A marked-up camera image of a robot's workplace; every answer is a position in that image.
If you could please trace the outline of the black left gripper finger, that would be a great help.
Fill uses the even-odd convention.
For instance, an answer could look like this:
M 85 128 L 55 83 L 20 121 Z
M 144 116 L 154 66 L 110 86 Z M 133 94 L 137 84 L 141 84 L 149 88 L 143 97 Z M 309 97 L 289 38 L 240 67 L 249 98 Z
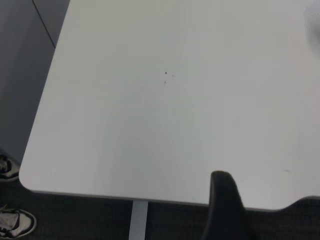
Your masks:
M 208 218 L 203 240 L 254 240 L 256 238 L 236 182 L 225 171 L 210 176 Z

